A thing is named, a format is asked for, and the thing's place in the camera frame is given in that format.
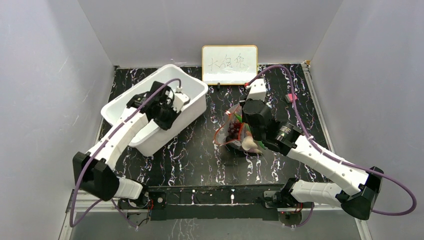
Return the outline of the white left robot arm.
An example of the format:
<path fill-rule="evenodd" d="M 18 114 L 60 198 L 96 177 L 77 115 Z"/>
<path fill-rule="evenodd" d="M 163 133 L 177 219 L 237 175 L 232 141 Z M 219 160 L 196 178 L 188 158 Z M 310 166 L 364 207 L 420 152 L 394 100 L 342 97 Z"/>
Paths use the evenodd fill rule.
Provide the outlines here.
<path fill-rule="evenodd" d="M 77 152 L 73 159 L 75 189 L 82 189 L 103 201 L 129 199 L 137 208 L 149 203 L 142 183 L 118 177 L 117 161 L 133 138 L 149 123 L 169 130 L 190 99 L 182 92 L 182 81 L 154 81 L 150 90 L 135 94 L 126 104 L 118 122 L 86 153 Z"/>

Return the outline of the dark red grape bunch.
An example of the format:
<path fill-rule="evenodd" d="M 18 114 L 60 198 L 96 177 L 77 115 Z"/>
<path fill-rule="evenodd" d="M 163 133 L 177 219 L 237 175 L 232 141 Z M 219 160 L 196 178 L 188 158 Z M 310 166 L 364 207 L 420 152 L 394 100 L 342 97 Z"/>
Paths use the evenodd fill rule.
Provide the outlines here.
<path fill-rule="evenodd" d="M 238 139 L 241 129 L 242 129 L 242 123 L 240 123 L 239 121 L 230 122 L 227 128 L 227 133 L 228 133 L 227 137 L 230 140 Z"/>

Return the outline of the clear zip top bag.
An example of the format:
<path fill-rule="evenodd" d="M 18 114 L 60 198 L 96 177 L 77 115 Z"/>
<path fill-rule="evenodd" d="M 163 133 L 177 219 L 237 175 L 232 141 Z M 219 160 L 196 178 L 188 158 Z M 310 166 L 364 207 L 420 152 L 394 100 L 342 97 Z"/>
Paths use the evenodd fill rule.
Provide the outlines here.
<path fill-rule="evenodd" d="M 224 112 L 224 124 L 215 132 L 213 143 L 253 154 L 262 154 L 266 150 L 261 141 L 253 139 L 250 126 L 243 122 L 239 103 Z"/>

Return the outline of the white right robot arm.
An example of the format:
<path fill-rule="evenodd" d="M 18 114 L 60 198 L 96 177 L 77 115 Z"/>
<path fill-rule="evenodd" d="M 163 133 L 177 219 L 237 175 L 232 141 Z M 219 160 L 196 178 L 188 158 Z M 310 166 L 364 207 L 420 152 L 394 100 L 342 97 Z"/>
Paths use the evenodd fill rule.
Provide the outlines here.
<path fill-rule="evenodd" d="M 338 163 L 324 155 L 324 148 L 314 148 L 306 135 L 287 121 L 278 121 L 262 100 L 247 99 L 240 103 L 241 118 L 248 124 L 252 137 L 273 152 L 297 160 L 330 179 L 330 183 L 290 178 L 283 189 L 266 196 L 270 208 L 295 207 L 300 203 L 319 203 L 342 208 L 350 216 L 368 220 L 380 193 L 382 170 L 368 171 Z"/>

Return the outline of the white toy mushroom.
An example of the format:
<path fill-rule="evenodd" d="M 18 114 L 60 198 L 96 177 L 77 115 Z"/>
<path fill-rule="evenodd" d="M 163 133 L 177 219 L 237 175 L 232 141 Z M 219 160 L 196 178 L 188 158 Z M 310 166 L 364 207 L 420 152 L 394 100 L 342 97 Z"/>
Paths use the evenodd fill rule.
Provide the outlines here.
<path fill-rule="evenodd" d="M 244 152 L 262 154 L 260 146 L 255 142 L 251 135 L 247 135 L 241 142 L 241 148 Z"/>

